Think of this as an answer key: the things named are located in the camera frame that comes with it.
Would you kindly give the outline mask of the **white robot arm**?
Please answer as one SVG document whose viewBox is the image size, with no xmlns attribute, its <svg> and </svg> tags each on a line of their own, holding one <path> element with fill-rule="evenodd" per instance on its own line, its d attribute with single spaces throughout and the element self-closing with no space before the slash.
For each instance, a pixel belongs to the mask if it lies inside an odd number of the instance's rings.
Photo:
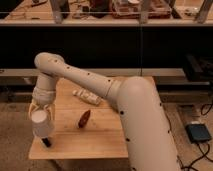
<svg viewBox="0 0 213 171">
<path fill-rule="evenodd" d="M 123 81 L 67 64 L 60 55 L 41 52 L 28 116 L 33 134 L 48 141 L 54 130 L 56 85 L 61 78 L 89 90 L 118 111 L 133 171 L 181 171 L 178 152 L 156 87 L 140 76 Z"/>
</svg>

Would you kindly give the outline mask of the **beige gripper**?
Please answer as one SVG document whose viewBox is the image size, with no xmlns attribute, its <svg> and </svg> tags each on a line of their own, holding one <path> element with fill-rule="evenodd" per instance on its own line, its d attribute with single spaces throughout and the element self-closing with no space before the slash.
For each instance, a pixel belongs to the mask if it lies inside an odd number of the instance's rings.
<svg viewBox="0 0 213 171">
<path fill-rule="evenodd" d="M 32 113 L 37 109 L 44 109 L 48 112 L 49 125 L 52 129 L 54 129 L 54 121 L 55 121 L 55 105 L 54 104 L 38 104 L 35 101 L 32 101 L 29 110 L 28 117 L 31 120 Z"/>
</svg>

